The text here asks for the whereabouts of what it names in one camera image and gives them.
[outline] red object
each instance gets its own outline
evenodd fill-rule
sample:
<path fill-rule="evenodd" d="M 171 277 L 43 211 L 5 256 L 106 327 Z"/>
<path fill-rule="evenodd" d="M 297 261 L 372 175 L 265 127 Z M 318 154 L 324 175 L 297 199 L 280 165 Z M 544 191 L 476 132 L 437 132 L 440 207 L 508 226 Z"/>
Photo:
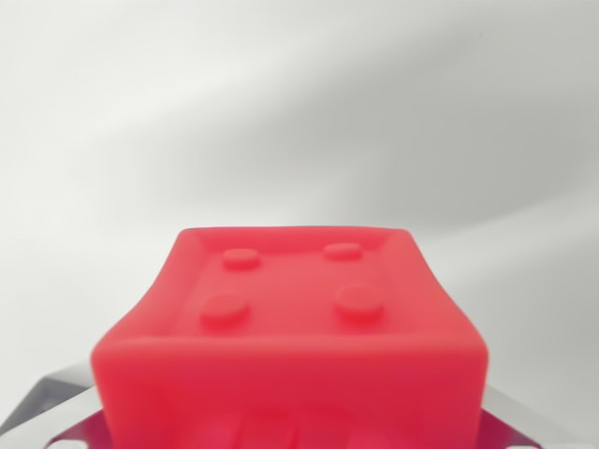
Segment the red object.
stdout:
<path fill-rule="evenodd" d="M 487 349 L 406 231 L 205 228 L 93 366 L 117 449 L 474 449 Z"/>

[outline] metal base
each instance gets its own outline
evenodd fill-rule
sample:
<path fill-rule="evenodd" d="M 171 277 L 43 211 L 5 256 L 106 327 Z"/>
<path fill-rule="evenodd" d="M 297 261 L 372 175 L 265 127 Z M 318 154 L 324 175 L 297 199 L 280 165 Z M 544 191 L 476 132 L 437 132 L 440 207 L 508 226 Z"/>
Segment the metal base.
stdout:
<path fill-rule="evenodd" d="M 112 449 L 86 364 L 42 379 L 0 427 L 0 449 Z M 593 449 L 488 386 L 476 449 Z"/>

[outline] raised circular stud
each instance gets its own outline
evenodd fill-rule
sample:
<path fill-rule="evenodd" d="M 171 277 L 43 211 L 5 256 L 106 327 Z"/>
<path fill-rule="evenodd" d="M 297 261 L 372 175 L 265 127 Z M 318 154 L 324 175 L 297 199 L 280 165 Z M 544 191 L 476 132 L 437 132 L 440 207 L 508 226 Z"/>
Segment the raised circular stud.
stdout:
<path fill-rule="evenodd" d="M 362 257 L 362 247 L 358 243 L 331 243 L 323 253 L 330 260 L 358 260 Z"/>
<path fill-rule="evenodd" d="M 221 292 L 206 298 L 200 319 L 208 326 L 229 326 L 238 323 L 247 314 L 247 301 L 236 293 Z"/>
<path fill-rule="evenodd" d="M 347 285 L 334 297 L 335 310 L 347 321 L 369 323 L 383 312 L 383 302 L 377 293 L 363 283 Z"/>
<path fill-rule="evenodd" d="M 223 253 L 223 264 L 228 269 L 249 269 L 260 265 L 260 253 L 252 248 L 236 248 Z"/>

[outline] white backdrop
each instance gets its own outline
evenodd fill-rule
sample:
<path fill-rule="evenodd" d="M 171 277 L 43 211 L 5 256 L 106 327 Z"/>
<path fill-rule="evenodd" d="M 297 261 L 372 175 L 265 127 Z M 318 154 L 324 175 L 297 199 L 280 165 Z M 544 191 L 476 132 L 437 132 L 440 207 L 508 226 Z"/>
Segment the white backdrop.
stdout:
<path fill-rule="evenodd" d="M 0 419 L 203 225 L 410 229 L 599 444 L 599 3 L 0 0 Z"/>

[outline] red rubber block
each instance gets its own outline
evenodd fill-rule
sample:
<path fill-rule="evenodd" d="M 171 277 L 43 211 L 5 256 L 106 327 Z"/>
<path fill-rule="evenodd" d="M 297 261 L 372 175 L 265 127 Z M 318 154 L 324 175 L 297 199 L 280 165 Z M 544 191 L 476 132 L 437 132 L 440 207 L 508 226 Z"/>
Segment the red rubber block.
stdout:
<path fill-rule="evenodd" d="M 189 229 L 97 344 L 117 449 L 474 449 L 487 367 L 409 233 Z"/>

